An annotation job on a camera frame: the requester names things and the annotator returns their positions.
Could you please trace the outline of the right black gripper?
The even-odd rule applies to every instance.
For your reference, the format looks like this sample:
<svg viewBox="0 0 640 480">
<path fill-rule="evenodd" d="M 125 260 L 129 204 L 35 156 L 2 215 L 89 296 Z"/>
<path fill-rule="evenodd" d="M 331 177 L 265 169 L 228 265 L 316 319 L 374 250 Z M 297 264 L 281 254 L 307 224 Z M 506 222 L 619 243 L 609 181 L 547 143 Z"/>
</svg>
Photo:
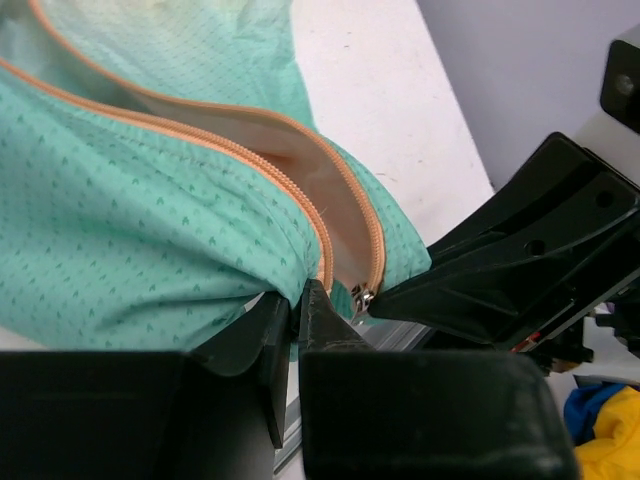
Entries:
<svg viewBox="0 0 640 480">
<path fill-rule="evenodd" d="M 420 323 L 545 367 L 583 363 L 583 320 L 639 281 L 639 189 L 568 137 L 547 137 L 507 185 L 429 249 L 371 316 Z"/>
</svg>

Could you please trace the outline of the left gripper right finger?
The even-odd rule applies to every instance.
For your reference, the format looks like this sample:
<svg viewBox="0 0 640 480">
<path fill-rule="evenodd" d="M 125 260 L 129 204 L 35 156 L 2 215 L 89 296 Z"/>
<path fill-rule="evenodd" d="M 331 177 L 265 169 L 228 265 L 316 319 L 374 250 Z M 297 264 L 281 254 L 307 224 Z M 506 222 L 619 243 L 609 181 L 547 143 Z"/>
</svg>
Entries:
<svg viewBox="0 0 640 480">
<path fill-rule="evenodd" d="M 299 351 L 346 350 L 361 336 L 323 287 L 306 283 Z M 374 419 L 371 460 L 340 479 L 576 479 L 580 469 L 551 391 L 529 358 L 500 352 L 411 351 L 425 363 L 383 393 L 399 398 Z"/>
</svg>

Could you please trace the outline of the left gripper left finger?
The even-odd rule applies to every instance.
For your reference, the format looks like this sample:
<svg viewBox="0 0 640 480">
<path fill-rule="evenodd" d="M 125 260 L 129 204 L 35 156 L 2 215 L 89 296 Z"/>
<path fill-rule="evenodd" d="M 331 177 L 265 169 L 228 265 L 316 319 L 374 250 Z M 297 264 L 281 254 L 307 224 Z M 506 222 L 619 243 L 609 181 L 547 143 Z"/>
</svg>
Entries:
<svg viewBox="0 0 640 480">
<path fill-rule="evenodd" d="M 269 479 L 290 307 L 263 295 L 189 352 L 5 351 L 5 479 Z"/>
</svg>

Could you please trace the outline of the orange and teal jacket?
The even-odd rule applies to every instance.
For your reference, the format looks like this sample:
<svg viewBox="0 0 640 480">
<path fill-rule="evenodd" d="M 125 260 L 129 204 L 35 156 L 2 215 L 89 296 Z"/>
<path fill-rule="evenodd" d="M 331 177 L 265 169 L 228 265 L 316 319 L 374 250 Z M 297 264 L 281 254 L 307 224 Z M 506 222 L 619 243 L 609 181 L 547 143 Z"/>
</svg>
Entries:
<svg viewBox="0 0 640 480">
<path fill-rule="evenodd" d="M 1 325 L 189 350 L 317 280 L 344 317 L 426 272 L 394 198 L 316 128 L 287 1 L 1 5 Z"/>
</svg>

